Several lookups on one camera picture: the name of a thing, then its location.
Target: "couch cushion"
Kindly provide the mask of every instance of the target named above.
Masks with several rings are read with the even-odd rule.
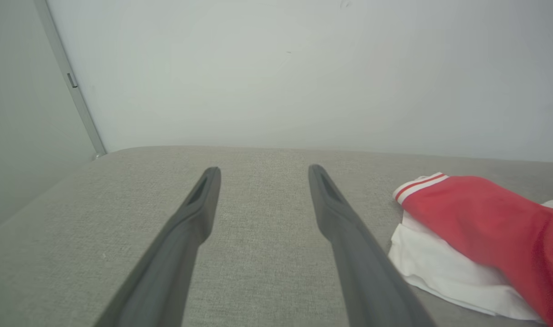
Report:
[[[184,327],[347,326],[307,169],[319,163],[387,251],[403,182],[476,175],[536,202],[553,163],[290,149],[143,147],[106,155],[0,226],[0,326],[92,326],[204,169],[222,170],[212,235],[200,247]],[[414,289],[440,326],[527,326]]]

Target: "door frame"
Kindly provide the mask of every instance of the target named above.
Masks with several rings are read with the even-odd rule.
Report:
[[[79,116],[81,116],[85,130],[87,131],[87,134],[89,134],[89,138],[97,153],[97,157],[101,157],[102,155],[107,154],[107,151],[105,151],[103,142],[101,141],[99,133],[94,125],[93,118],[89,113],[89,108],[87,107],[83,94],[81,93],[81,87],[77,84],[73,68],[71,68],[71,63],[69,62],[67,53],[64,50],[63,43],[59,37],[59,32],[57,31],[53,17],[50,14],[49,6],[46,3],[46,0],[34,0],[34,4],[36,6],[38,16],[40,17],[40,21],[42,22],[42,26],[44,27],[46,37],[49,39],[54,57],[59,64],[63,80],[67,84],[67,88],[71,93],[73,102],[77,107]]]

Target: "white wall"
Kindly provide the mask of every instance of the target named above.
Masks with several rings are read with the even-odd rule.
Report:
[[[34,2],[0,1],[0,224],[93,156]]]
[[[553,0],[49,0],[108,151],[553,161]]]

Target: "white stripe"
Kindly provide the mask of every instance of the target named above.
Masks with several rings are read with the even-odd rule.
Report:
[[[415,193],[416,191],[420,191],[422,188],[427,188],[428,186],[432,186],[434,184],[440,183],[443,180],[447,179],[449,176],[442,176],[440,178],[436,178],[435,180],[430,180],[429,182],[422,183],[420,185],[412,186],[411,188],[408,188],[403,193],[400,194],[400,197],[397,198],[397,202],[401,204],[404,202],[405,198],[407,198],[410,194]]]
[[[422,176],[422,177],[419,177],[417,178],[416,180],[413,180],[411,182],[407,182],[407,183],[404,183],[402,184],[401,186],[399,186],[399,188],[397,188],[395,191],[393,191],[393,194],[392,194],[392,197],[395,198],[395,196],[401,191],[403,190],[404,188],[407,188],[408,186],[410,186],[411,184],[416,184],[416,183],[419,183],[419,182],[423,182],[424,180],[429,180],[430,178],[434,178],[438,175],[441,175],[442,173],[441,172],[437,172],[435,174],[433,174],[432,176]]]

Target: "door hinge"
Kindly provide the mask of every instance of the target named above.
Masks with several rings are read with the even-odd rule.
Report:
[[[73,87],[73,89],[75,87],[79,87],[79,85],[77,84],[77,80],[75,80],[75,76],[73,76],[71,73],[67,73],[67,77],[69,78],[69,82],[71,82],[71,87]]]

